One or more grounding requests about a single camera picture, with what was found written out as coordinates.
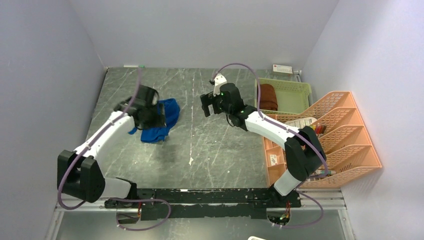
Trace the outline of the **blue towel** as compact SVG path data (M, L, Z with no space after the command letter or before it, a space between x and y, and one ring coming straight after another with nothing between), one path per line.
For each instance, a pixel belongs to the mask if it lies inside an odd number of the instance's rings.
M141 130L140 141L155 144L165 141L180 116L180 106L175 98L159 100L157 105L141 114L142 122L128 132L133 135Z

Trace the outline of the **brown towel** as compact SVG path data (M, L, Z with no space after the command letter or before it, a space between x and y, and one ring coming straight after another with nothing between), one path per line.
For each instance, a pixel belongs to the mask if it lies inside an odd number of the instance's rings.
M270 84L261 84L259 108L261 110L277 111L278 107L278 100L274 87Z

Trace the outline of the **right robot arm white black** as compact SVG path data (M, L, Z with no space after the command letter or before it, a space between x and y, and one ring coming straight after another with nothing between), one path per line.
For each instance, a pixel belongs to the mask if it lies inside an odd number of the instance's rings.
M211 91L200 96L206 117L213 108L214 114L224 113L234 127L252 132L272 141L285 153L286 170L271 184L270 202L282 207L289 193L299 187L319 167L326 166L327 158L314 130L309 126L297 128L264 115L252 105L245 104L234 83L225 83L217 93Z

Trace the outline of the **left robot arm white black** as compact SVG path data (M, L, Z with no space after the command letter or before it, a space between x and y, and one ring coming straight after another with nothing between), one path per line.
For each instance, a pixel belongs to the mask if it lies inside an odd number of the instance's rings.
M112 147L131 131L164 127L166 117L159 93L139 85L137 93L119 102L105 123L74 150L63 150L57 157L58 194L66 194L83 202L118 199L126 208L139 200L136 183L106 176L105 158Z

